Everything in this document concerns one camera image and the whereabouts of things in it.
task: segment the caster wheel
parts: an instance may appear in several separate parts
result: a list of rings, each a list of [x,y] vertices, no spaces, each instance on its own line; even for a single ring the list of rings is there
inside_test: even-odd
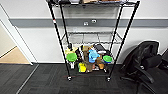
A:
[[[109,81],[110,81],[110,79],[111,79],[111,78],[109,78],[109,77],[108,77],[108,78],[107,78],[107,81],[109,82]]]
[[[71,77],[68,77],[68,81],[71,81]]]

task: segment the white wall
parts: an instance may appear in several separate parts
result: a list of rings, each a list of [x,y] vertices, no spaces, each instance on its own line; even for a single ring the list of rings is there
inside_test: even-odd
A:
[[[17,30],[12,26],[12,24],[9,22],[9,18],[4,11],[3,7],[0,6],[0,20],[2,21],[3,25],[7,30],[7,34],[11,37],[12,41],[16,44],[16,46],[20,49],[22,54],[27,58],[27,60],[30,61],[35,61],[33,58],[32,54],[30,53],[29,49],[25,45],[24,41],[22,40],[21,36],[17,32]]]
[[[17,18],[17,19],[48,19],[51,18],[47,3],[45,0],[0,0],[0,3],[8,13],[10,18]],[[168,6],[166,5],[168,0],[141,0],[140,6],[137,10],[135,15],[135,19],[168,19]],[[109,19],[109,18],[116,18],[116,12],[118,8],[64,8],[66,18],[96,18],[96,19]],[[122,13],[122,19],[129,19],[132,13],[132,8],[124,8]],[[61,18],[60,16],[60,9],[58,7],[54,8],[54,12],[56,18]],[[31,45],[31,50],[35,54],[35,57],[39,57],[41,54],[48,54],[50,56],[57,56],[56,52],[53,52],[53,55],[50,54],[49,49],[46,53],[43,53],[42,50],[48,49],[47,46],[41,48],[41,46],[33,46],[31,41],[32,35],[44,36],[43,38],[47,38],[45,33],[39,33],[39,30],[34,28],[20,28],[18,29],[19,32],[22,34],[25,41],[27,41],[28,45]],[[44,29],[48,32],[55,32],[52,29]],[[163,53],[165,49],[168,47],[167,39],[167,28],[131,28],[126,39],[124,48],[121,52],[121,56],[119,59],[119,63],[123,61],[126,56],[126,51],[130,47],[139,44],[141,41],[144,40],[156,40],[160,42],[159,46],[159,53]],[[119,33],[123,35],[123,31],[125,29],[119,28]],[[55,45],[52,51],[55,51],[55,48],[60,49],[59,44]],[[113,53],[116,54],[117,52],[117,45],[115,45],[113,49]],[[47,62],[49,60],[41,59],[39,61]]]
[[[6,33],[5,28],[0,21],[0,56],[4,55],[6,52],[14,48],[16,45]]]

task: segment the metal shelf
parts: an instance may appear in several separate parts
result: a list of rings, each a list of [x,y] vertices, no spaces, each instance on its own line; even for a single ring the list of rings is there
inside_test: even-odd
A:
[[[69,1],[60,1],[54,4],[53,6],[58,7],[62,5],[62,7],[134,7],[136,3],[134,2],[122,2],[122,1],[97,1],[90,3],[79,3],[79,4],[71,4]]]
[[[76,40],[79,40],[79,39],[81,39],[81,42],[78,42],[78,43],[90,43],[90,41],[91,41],[91,43],[101,43],[102,41],[100,41],[101,39],[101,37],[100,37],[100,35],[105,35],[105,34],[107,34],[107,35],[110,35],[111,37],[112,37],[112,39],[110,39],[111,40],[111,46],[110,46],[110,49],[109,49],[109,51],[110,52],[112,52],[111,51],[111,49],[112,49],[112,46],[113,46],[113,44],[117,41],[118,43],[121,43],[121,45],[120,45],[120,47],[119,47],[119,50],[118,50],[118,52],[117,52],[117,55],[116,55],[116,57],[115,57],[115,59],[114,59],[114,57],[113,57],[113,60],[114,60],[114,63],[113,63],[113,66],[112,66],[112,68],[111,68],[111,70],[110,70],[110,72],[109,72],[109,75],[108,75],[108,77],[107,77],[107,81],[110,81],[110,79],[111,79],[111,75],[112,75],[112,72],[113,72],[113,70],[114,70],[114,67],[115,67],[115,65],[116,65],[116,63],[117,63],[117,60],[118,60],[118,57],[119,57],[119,55],[120,55],[120,52],[121,52],[121,49],[122,49],[122,47],[123,47],[123,45],[124,45],[124,42],[125,42],[125,39],[126,39],[126,36],[127,36],[127,34],[128,34],[128,31],[129,31],[129,28],[131,27],[131,24],[132,24],[132,22],[133,22],[133,18],[134,18],[134,16],[135,16],[135,13],[136,13],[136,11],[137,11],[137,9],[138,9],[138,6],[139,6],[139,4],[140,4],[140,1],[137,1],[136,3],[132,3],[132,2],[111,2],[111,3],[109,3],[109,2],[107,2],[107,3],[105,3],[105,2],[97,2],[97,3],[93,3],[93,4],[77,4],[77,5],[71,5],[70,4],[70,2],[69,2],[69,4],[67,4],[67,3],[63,3],[63,2],[59,2],[59,7],[60,7],[60,10],[61,10],[61,16],[62,16],[62,20],[63,20],[63,24],[64,24],[64,30],[65,30],[65,34],[64,34],[64,36],[63,36],[63,38],[64,37],[66,37],[66,42],[69,44],[70,42],[69,42],[69,39],[73,36],[73,35],[81,35],[80,37],[72,37],[72,38],[74,38],[74,40],[76,41]],[[58,27],[57,27],[57,23],[56,23],[56,20],[55,20],[55,16],[54,16],[54,12],[53,12],[53,10],[52,10],[52,7],[54,6],[54,5],[56,5],[56,3],[53,3],[53,0],[49,0],[49,2],[48,2],[48,6],[49,6],[49,9],[50,9],[50,12],[51,12],[51,15],[52,15],[52,18],[53,18],[53,23],[54,23],[54,27],[55,27],[55,30],[56,30],[56,33],[57,33],[57,37],[58,37],[58,39],[59,39],[59,43],[60,43],[60,47],[61,47],[61,50],[62,50],[62,54],[63,54],[63,57],[64,57],[64,60],[65,60],[65,65],[66,65],[66,68],[67,68],[67,72],[68,72],[68,80],[71,80],[71,75],[70,75],[70,71],[69,71],[69,69],[68,69],[68,64],[67,64],[67,61],[66,61],[66,57],[65,57],[65,53],[64,53],[64,49],[63,49],[63,45],[62,45],[62,39],[60,38],[60,34],[59,34],[59,31],[58,31]],[[75,7],[77,7],[77,6],[82,6],[83,8],[85,8],[86,6],[98,6],[99,7],[99,5],[100,5],[100,7],[102,7],[102,6],[107,6],[107,7],[120,7],[120,10],[119,10],[119,14],[118,14],[118,18],[117,18],[117,21],[116,21],[116,25],[115,25],[115,30],[114,31],[112,31],[112,32],[67,32],[67,29],[66,29],[66,23],[65,23],[65,18],[64,18],[64,13],[63,13],[63,9],[62,9],[62,7],[65,7],[65,6],[68,6],[68,7],[71,7],[71,6],[75,6]],[[131,15],[131,18],[130,18],[130,20],[128,21],[128,25],[127,25],[127,27],[126,27],[126,31],[125,31],[125,33],[124,33],[124,36],[123,36],[123,38],[121,38],[120,36],[119,36],[119,34],[117,33],[117,27],[118,27],[118,25],[119,25],[119,21],[120,21],[120,18],[121,18],[121,14],[122,14],[122,10],[123,10],[123,7],[134,7],[134,9],[133,9],[133,11],[132,11],[132,15]],[[88,39],[89,40],[89,42],[88,41],[85,41],[85,35],[87,35],[87,37],[88,37],[88,35],[94,35],[94,36],[96,36],[97,35],[97,37],[98,37],[98,41],[93,41],[92,42],[92,40],[93,40],[93,36],[90,36],[90,37],[88,37],[88,38],[91,38],[91,39]]]
[[[111,44],[113,32],[68,32],[69,41],[73,44]],[[117,33],[113,44],[120,44],[121,36]]]

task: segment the black metal rack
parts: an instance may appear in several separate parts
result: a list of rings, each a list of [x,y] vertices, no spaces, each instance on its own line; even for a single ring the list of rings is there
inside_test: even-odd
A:
[[[59,31],[58,31],[58,27],[57,27],[57,23],[56,23],[56,19],[55,19],[55,16],[54,16],[54,12],[52,10],[52,7],[54,5],[56,6],[59,6],[60,7],[60,10],[61,10],[61,15],[62,15],[62,20],[63,20],[63,25],[64,25],[64,30],[65,30],[65,34],[63,37],[66,37],[66,42],[69,44],[69,39],[68,39],[68,34],[69,35],[73,35],[73,34],[112,34],[112,40],[111,42],[92,42],[92,43],[107,43],[107,44],[111,44],[110,45],[110,52],[112,50],[112,46],[114,43],[117,43],[117,44],[121,44],[120,47],[119,47],[119,50],[117,52],[117,55],[116,55],[116,58],[114,59],[114,64],[112,66],[112,69],[109,73],[109,75],[107,76],[107,81],[110,81],[110,78],[111,78],[111,75],[112,75],[112,72],[114,70],[114,67],[116,65],[116,62],[118,60],[118,57],[120,55],[120,52],[121,52],[121,49],[124,45],[124,42],[125,42],[125,39],[126,39],[126,36],[128,34],[128,31],[129,31],[129,28],[132,24],[132,21],[133,21],[133,18],[134,18],[134,15],[136,13],[136,10],[138,8],[140,4],[140,1],[137,1],[137,2],[95,2],[95,3],[90,3],[90,4],[78,4],[78,5],[71,5],[69,2],[59,2],[58,4],[54,3],[52,0],[48,1],[48,6],[49,6],[49,9],[50,9],[50,12],[51,12],[51,15],[52,15],[52,18],[53,18],[53,23],[54,23],[54,26],[55,26],[55,30],[56,30],[56,33],[58,35],[58,39],[59,39],[59,43],[60,43],[60,46],[61,46],[61,50],[62,50],[62,54],[63,54],[63,57],[64,57],[64,60],[65,60],[65,64],[66,64],[66,68],[67,68],[67,72],[68,72],[68,80],[71,80],[71,75],[70,75],[70,71],[68,69],[68,64],[67,64],[67,60],[66,60],[66,57],[65,57],[65,53],[64,53],[64,49],[63,49],[63,43],[62,43],[62,39],[60,38],[60,34],[59,34]],[[66,23],[65,23],[65,18],[64,18],[64,13],[63,13],[63,7],[71,7],[71,6],[82,6],[82,7],[89,7],[89,6],[98,6],[98,7],[120,7],[120,11],[119,11],[119,14],[118,14],[118,18],[117,18],[117,21],[116,21],[116,25],[115,25],[115,30],[112,31],[112,32],[70,32],[68,33],[67,32],[67,29],[66,29]],[[134,10],[132,12],[132,15],[131,15],[131,18],[128,22],[128,25],[126,27],[126,31],[124,33],[124,37],[121,38],[119,36],[119,34],[117,33],[117,28],[118,28],[118,25],[119,25],[119,21],[120,21],[120,17],[121,17],[121,13],[122,13],[122,10],[123,10],[123,7],[134,7]],[[115,36],[118,36],[120,38],[120,41],[115,41]]]

